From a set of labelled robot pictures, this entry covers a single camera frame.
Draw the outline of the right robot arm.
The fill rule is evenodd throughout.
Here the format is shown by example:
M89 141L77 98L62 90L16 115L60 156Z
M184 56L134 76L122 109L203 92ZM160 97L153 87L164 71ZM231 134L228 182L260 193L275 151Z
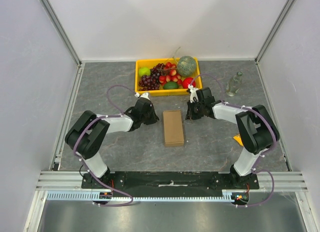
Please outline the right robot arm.
M231 166L229 183L235 189L247 183L247 176L255 171L257 161L273 149L280 139L270 114L263 105L240 106L215 100L208 87L199 89L188 86L187 120L209 117L237 125L243 149Z

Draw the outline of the brown cardboard box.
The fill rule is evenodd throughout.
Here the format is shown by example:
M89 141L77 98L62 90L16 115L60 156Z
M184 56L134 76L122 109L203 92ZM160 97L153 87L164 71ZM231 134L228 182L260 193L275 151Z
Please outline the brown cardboard box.
M180 110L166 110L163 112L163 129L165 147L182 147L185 144Z

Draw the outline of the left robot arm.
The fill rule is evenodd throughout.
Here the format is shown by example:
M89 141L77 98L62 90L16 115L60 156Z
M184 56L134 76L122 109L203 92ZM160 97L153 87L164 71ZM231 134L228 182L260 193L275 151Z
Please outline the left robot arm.
M99 153L107 134L132 132L142 124L155 124L159 118L148 97L140 96L124 114L100 115L86 110L67 132L64 141L93 174L92 183L99 189L110 183L110 169Z

